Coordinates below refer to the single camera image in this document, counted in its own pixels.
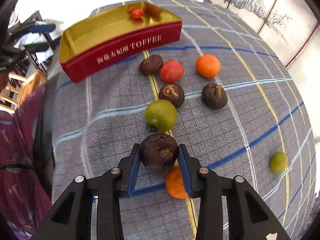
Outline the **red gold toffee tin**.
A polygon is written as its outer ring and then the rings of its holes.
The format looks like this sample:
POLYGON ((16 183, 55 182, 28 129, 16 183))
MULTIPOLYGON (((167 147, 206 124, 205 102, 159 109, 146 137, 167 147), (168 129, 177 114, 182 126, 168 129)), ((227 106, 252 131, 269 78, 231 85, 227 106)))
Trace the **red gold toffee tin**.
POLYGON ((129 56, 180 39, 182 18, 150 2, 108 8, 74 24, 63 32, 60 65, 73 82, 129 56), (134 9, 144 16, 135 20, 134 9))

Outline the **dark brown water chestnut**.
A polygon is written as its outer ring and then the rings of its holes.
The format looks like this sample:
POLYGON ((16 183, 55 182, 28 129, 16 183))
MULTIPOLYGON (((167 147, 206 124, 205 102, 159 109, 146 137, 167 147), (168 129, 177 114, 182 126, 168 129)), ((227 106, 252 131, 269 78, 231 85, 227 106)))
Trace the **dark brown water chestnut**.
POLYGON ((139 158, 142 164, 152 172, 168 172, 178 158, 177 142, 166 133, 152 134, 141 142, 139 158))

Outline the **large green tomato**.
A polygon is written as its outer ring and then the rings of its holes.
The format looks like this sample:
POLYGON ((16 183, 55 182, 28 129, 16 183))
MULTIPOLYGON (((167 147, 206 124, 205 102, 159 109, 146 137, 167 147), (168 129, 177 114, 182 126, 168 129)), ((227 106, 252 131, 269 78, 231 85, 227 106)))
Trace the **large green tomato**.
POLYGON ((177 111, 170 101, 158 99, 147 106, 144 119, 148 130, 167 132, 176 125, 177 111))

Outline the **brown water chestnut centre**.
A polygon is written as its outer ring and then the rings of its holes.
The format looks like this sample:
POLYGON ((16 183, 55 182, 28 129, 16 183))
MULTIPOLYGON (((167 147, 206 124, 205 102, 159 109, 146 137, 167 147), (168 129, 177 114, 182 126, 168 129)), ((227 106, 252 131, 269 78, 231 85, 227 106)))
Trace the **brown water chestnut centre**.
POLYGON ((170 101, 176 108, 179 108, 185 101, 185 94, 180 85, 167 83, 160 89, 158 98, 170 101))

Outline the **brown water chestnut right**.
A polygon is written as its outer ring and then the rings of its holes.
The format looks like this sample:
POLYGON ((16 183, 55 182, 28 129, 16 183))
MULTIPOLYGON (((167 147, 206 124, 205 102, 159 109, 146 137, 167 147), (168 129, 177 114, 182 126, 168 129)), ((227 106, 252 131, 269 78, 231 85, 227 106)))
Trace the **brown water chestnut right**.
POLYGON ((211 109, 221 109, 227 102, 227 95, 221 85, 209 83, 202 90, 202 101, 211 109))

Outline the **small red cherry tomato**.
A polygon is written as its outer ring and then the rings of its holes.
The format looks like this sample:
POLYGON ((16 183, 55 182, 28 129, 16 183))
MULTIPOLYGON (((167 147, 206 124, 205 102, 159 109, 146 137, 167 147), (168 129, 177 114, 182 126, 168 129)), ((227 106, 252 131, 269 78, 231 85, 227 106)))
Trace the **small red cherry tomato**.
POLYGON ((135 20, 141 19, 144 16, 144 11, 142 9, 134 9, 131 12, 131 17, 135 20))

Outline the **plaid grey tablecloth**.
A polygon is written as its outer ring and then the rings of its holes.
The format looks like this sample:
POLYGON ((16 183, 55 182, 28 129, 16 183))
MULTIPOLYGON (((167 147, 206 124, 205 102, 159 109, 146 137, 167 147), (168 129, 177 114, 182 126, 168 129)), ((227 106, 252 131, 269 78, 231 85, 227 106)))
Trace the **plaid grey tablecloth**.
MULTIPOLYGON (((228 178, 243 176, 260 194, 291 239, 304 234, 316 183, 316 151, 306 107, 289 72, 272 49, 239 16, 218 5, 154 0, 180 16, 180 40, 151 51, 184 67, 185 101, 170 131, 203 166, 228 178), (196 60, 216 56, 213 79, 201 77, 196 60), (228 102, 211 109, 202 101, 209 83, 221 85, 228 102), (269 162, 287 155, 284 172, 269 162)), ((139 53, 73 83, 60 72, 55 92, 53 199, 78 175, 102 175, 150 133, 144 111, 163 86, 139 71, 139 53)))

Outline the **brown water chestnut far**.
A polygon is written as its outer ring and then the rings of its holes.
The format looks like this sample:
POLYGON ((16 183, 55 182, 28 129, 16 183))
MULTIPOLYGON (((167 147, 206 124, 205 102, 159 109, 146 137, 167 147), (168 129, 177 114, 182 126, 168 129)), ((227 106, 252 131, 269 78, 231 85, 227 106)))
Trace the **brown water chestnut far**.
POLYGON ((163 66, 164 61, 160 55, 151 55, 148 59, 144 59, 139 65, 139 70, 144 75, 156 73, 163 66))

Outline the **orange tangerine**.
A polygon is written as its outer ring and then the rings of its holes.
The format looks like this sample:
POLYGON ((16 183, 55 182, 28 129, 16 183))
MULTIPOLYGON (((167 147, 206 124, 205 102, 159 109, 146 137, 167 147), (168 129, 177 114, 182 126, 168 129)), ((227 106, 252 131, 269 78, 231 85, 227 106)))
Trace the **orange tangerine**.
POLYGON ((187 199, 189 197, 185 191, 181 170, 178 166, 174 166, 167 174, 165 188, 167 193, 173 198, 187 199))
POLYGON ((196 60, 195 67, 198 74, 207 79, 215 78, 221 70, 219 59, 211 54, 200 56, 196 60))

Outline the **painted folding screen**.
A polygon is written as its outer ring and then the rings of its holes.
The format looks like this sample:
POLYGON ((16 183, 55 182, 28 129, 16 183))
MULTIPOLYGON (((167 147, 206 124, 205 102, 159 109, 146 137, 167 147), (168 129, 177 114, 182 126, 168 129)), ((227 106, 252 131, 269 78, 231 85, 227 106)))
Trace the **painted folding screen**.
POLYGON ((209 0, 237 14, 284 65, 319 59, 319 26, 305 0, 209 0))

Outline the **small green tomato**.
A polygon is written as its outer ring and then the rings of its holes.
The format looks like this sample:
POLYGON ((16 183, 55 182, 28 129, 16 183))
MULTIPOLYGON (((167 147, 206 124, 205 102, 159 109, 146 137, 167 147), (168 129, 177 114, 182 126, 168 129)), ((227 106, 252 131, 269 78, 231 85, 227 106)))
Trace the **small green tomato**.
POLYGON ((285 171, 287 163, 287 155, 284 152, 277 152, 270 159, 269 167, 274 173, 282 173, 285 171))

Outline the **dark wooden chair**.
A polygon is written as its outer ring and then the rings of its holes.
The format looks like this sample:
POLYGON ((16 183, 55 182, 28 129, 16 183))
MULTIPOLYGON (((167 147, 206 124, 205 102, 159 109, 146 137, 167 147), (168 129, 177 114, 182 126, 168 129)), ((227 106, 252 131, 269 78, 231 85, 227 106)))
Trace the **dark wooden chair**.
POLYGON ((47 77, 40 70, 36 70, 28 77, 23 77, 14 72, 9 73, 9 78, 20 81, 20 88, 14 88, 12 85, 7 84, 5 87, 8 92, 14 92, 17 94, 17 99, 10 98, 9 96, 1 93, 1 99, 11 103, 14 108, 1 104, 1 111, 14 114, 16 109, 27 99, 27 97, 33 93, 33 91, 40 85, 48 81, 47 77))

